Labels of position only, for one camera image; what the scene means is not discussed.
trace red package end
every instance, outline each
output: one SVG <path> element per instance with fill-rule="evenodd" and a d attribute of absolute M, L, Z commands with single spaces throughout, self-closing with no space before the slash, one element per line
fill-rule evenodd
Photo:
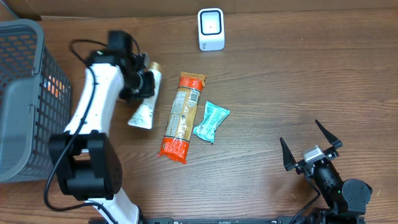
<path fill-rule="evenodd" d="M 181 162 L 186 164 L 187 152 L 188 152 L 189 142 L 176 139 L 164 137 L 162 142 L 162 148 L 160 149 L 158 157 L 166 155 L 169 159 L 175 162 Z"/>

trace teal packet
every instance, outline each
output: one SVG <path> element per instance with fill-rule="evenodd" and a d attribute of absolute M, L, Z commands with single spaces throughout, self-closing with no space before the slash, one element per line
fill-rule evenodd
<path fill-rule="evenodd" d="M 193 133 L 205 141 L 214 143 L 216 129 L 229 115 L 229 112 L 229 110 L 207 101 L 203 121 L 193 129 Z"/>

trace wooden table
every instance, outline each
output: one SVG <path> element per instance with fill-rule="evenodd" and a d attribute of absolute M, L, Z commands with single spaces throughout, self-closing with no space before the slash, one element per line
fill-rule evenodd
<path fill-rule="evenodd" d="M 281 12 L 225 16 L 225 49 L 201 52 L 197 17 L 147 17 L 41 22 L 46 45 L 72 81 L 76 107 L 84 66 L 72 39 L 106 42 L 123 29 L 164 79 L 152 131 L 127 125 L 134 107 L 116 105 L 110 138 L 123 165 L 123 188 L 147 217 L 272 218 L 293 215 L 315 193 L 286 172 L 279 137 L 299 159 L 328 147 L 314 119 L 344 143 L 333 161 L 343 179 L 373 189 L 367 223 L 398 222 L 398 10 Z M 98 46 L 81 44 L 82 54 Z M 180 71 L 208 75 L 206 101 L 231 110 L 214 144 L 192 136 L 188 164 L 158 158 Z M 92 208 L 51 212 L 44 181 L 0 185 L 0 223 L 86 223 Z M 57 206 L 77 202 L 53 184 Z M 315 204 L 325 207 L 323 199 Z"/>

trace gray plastic basket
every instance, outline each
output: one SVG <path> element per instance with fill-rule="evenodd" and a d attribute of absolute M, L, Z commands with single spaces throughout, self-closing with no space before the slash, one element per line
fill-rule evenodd
<path fill-rule="evenodd" d="M 38 23 L 0 22 L 0 182 L 46 179 L 47 142 L 70 119 L 70 82 Z"/>

